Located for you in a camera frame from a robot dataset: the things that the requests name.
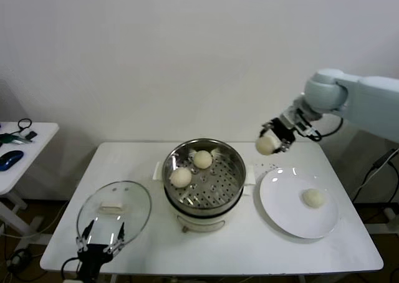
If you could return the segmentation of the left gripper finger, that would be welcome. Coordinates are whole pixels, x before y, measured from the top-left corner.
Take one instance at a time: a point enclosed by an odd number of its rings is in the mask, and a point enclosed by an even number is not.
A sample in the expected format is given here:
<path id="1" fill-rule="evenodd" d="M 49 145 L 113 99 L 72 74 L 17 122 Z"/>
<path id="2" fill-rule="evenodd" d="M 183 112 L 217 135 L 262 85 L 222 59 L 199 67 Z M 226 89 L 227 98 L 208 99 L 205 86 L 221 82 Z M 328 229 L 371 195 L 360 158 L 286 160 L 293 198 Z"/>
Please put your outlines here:
<path id="1" fill-rule="evenodd" d="M 110 244 L 103 250 L 104 252 L 119 252 L 125 245 L 125 223 L 122 223 L 117 234 L 112 233 Z"/>
<path id="2" fill-rule="evenodd" d="M 76 244 L 79 251 L 86 251 L 87 250 L 87 242 L 89 240 L 90 232 L 94 225 L 94 220 L 91 220 L 89 224 L 85 227 L 82 234 L 76 237 Z"/>

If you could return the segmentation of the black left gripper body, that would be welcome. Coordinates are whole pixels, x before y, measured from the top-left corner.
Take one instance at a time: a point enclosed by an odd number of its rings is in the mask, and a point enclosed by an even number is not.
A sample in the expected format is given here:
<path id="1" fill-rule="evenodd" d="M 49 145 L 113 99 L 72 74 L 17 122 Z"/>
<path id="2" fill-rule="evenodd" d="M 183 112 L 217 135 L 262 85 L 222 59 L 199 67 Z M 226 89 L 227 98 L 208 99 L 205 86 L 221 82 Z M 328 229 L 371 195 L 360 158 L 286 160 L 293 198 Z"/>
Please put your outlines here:
<path id="1" fill-rule="evenodd" d="M 108 263 L 113 259 L 113 254 L 108 250 L 106 244 L 88 244 L 78 250 L 77 256 L 82 263 Z"/>

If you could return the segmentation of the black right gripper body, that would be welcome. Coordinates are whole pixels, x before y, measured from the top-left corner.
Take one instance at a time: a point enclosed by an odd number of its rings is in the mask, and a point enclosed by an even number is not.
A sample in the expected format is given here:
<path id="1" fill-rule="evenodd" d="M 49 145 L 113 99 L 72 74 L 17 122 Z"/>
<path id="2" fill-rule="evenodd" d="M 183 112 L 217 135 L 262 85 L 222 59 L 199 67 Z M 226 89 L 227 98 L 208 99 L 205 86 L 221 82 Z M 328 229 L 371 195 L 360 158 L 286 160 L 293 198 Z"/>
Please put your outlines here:
<path id="1" fill-rule="evenodd" d="M 296 138 L 293 129 L 287 128 L 279 118 L 271 120 L 271 130 L 282 143 L 294 143 Z"/>

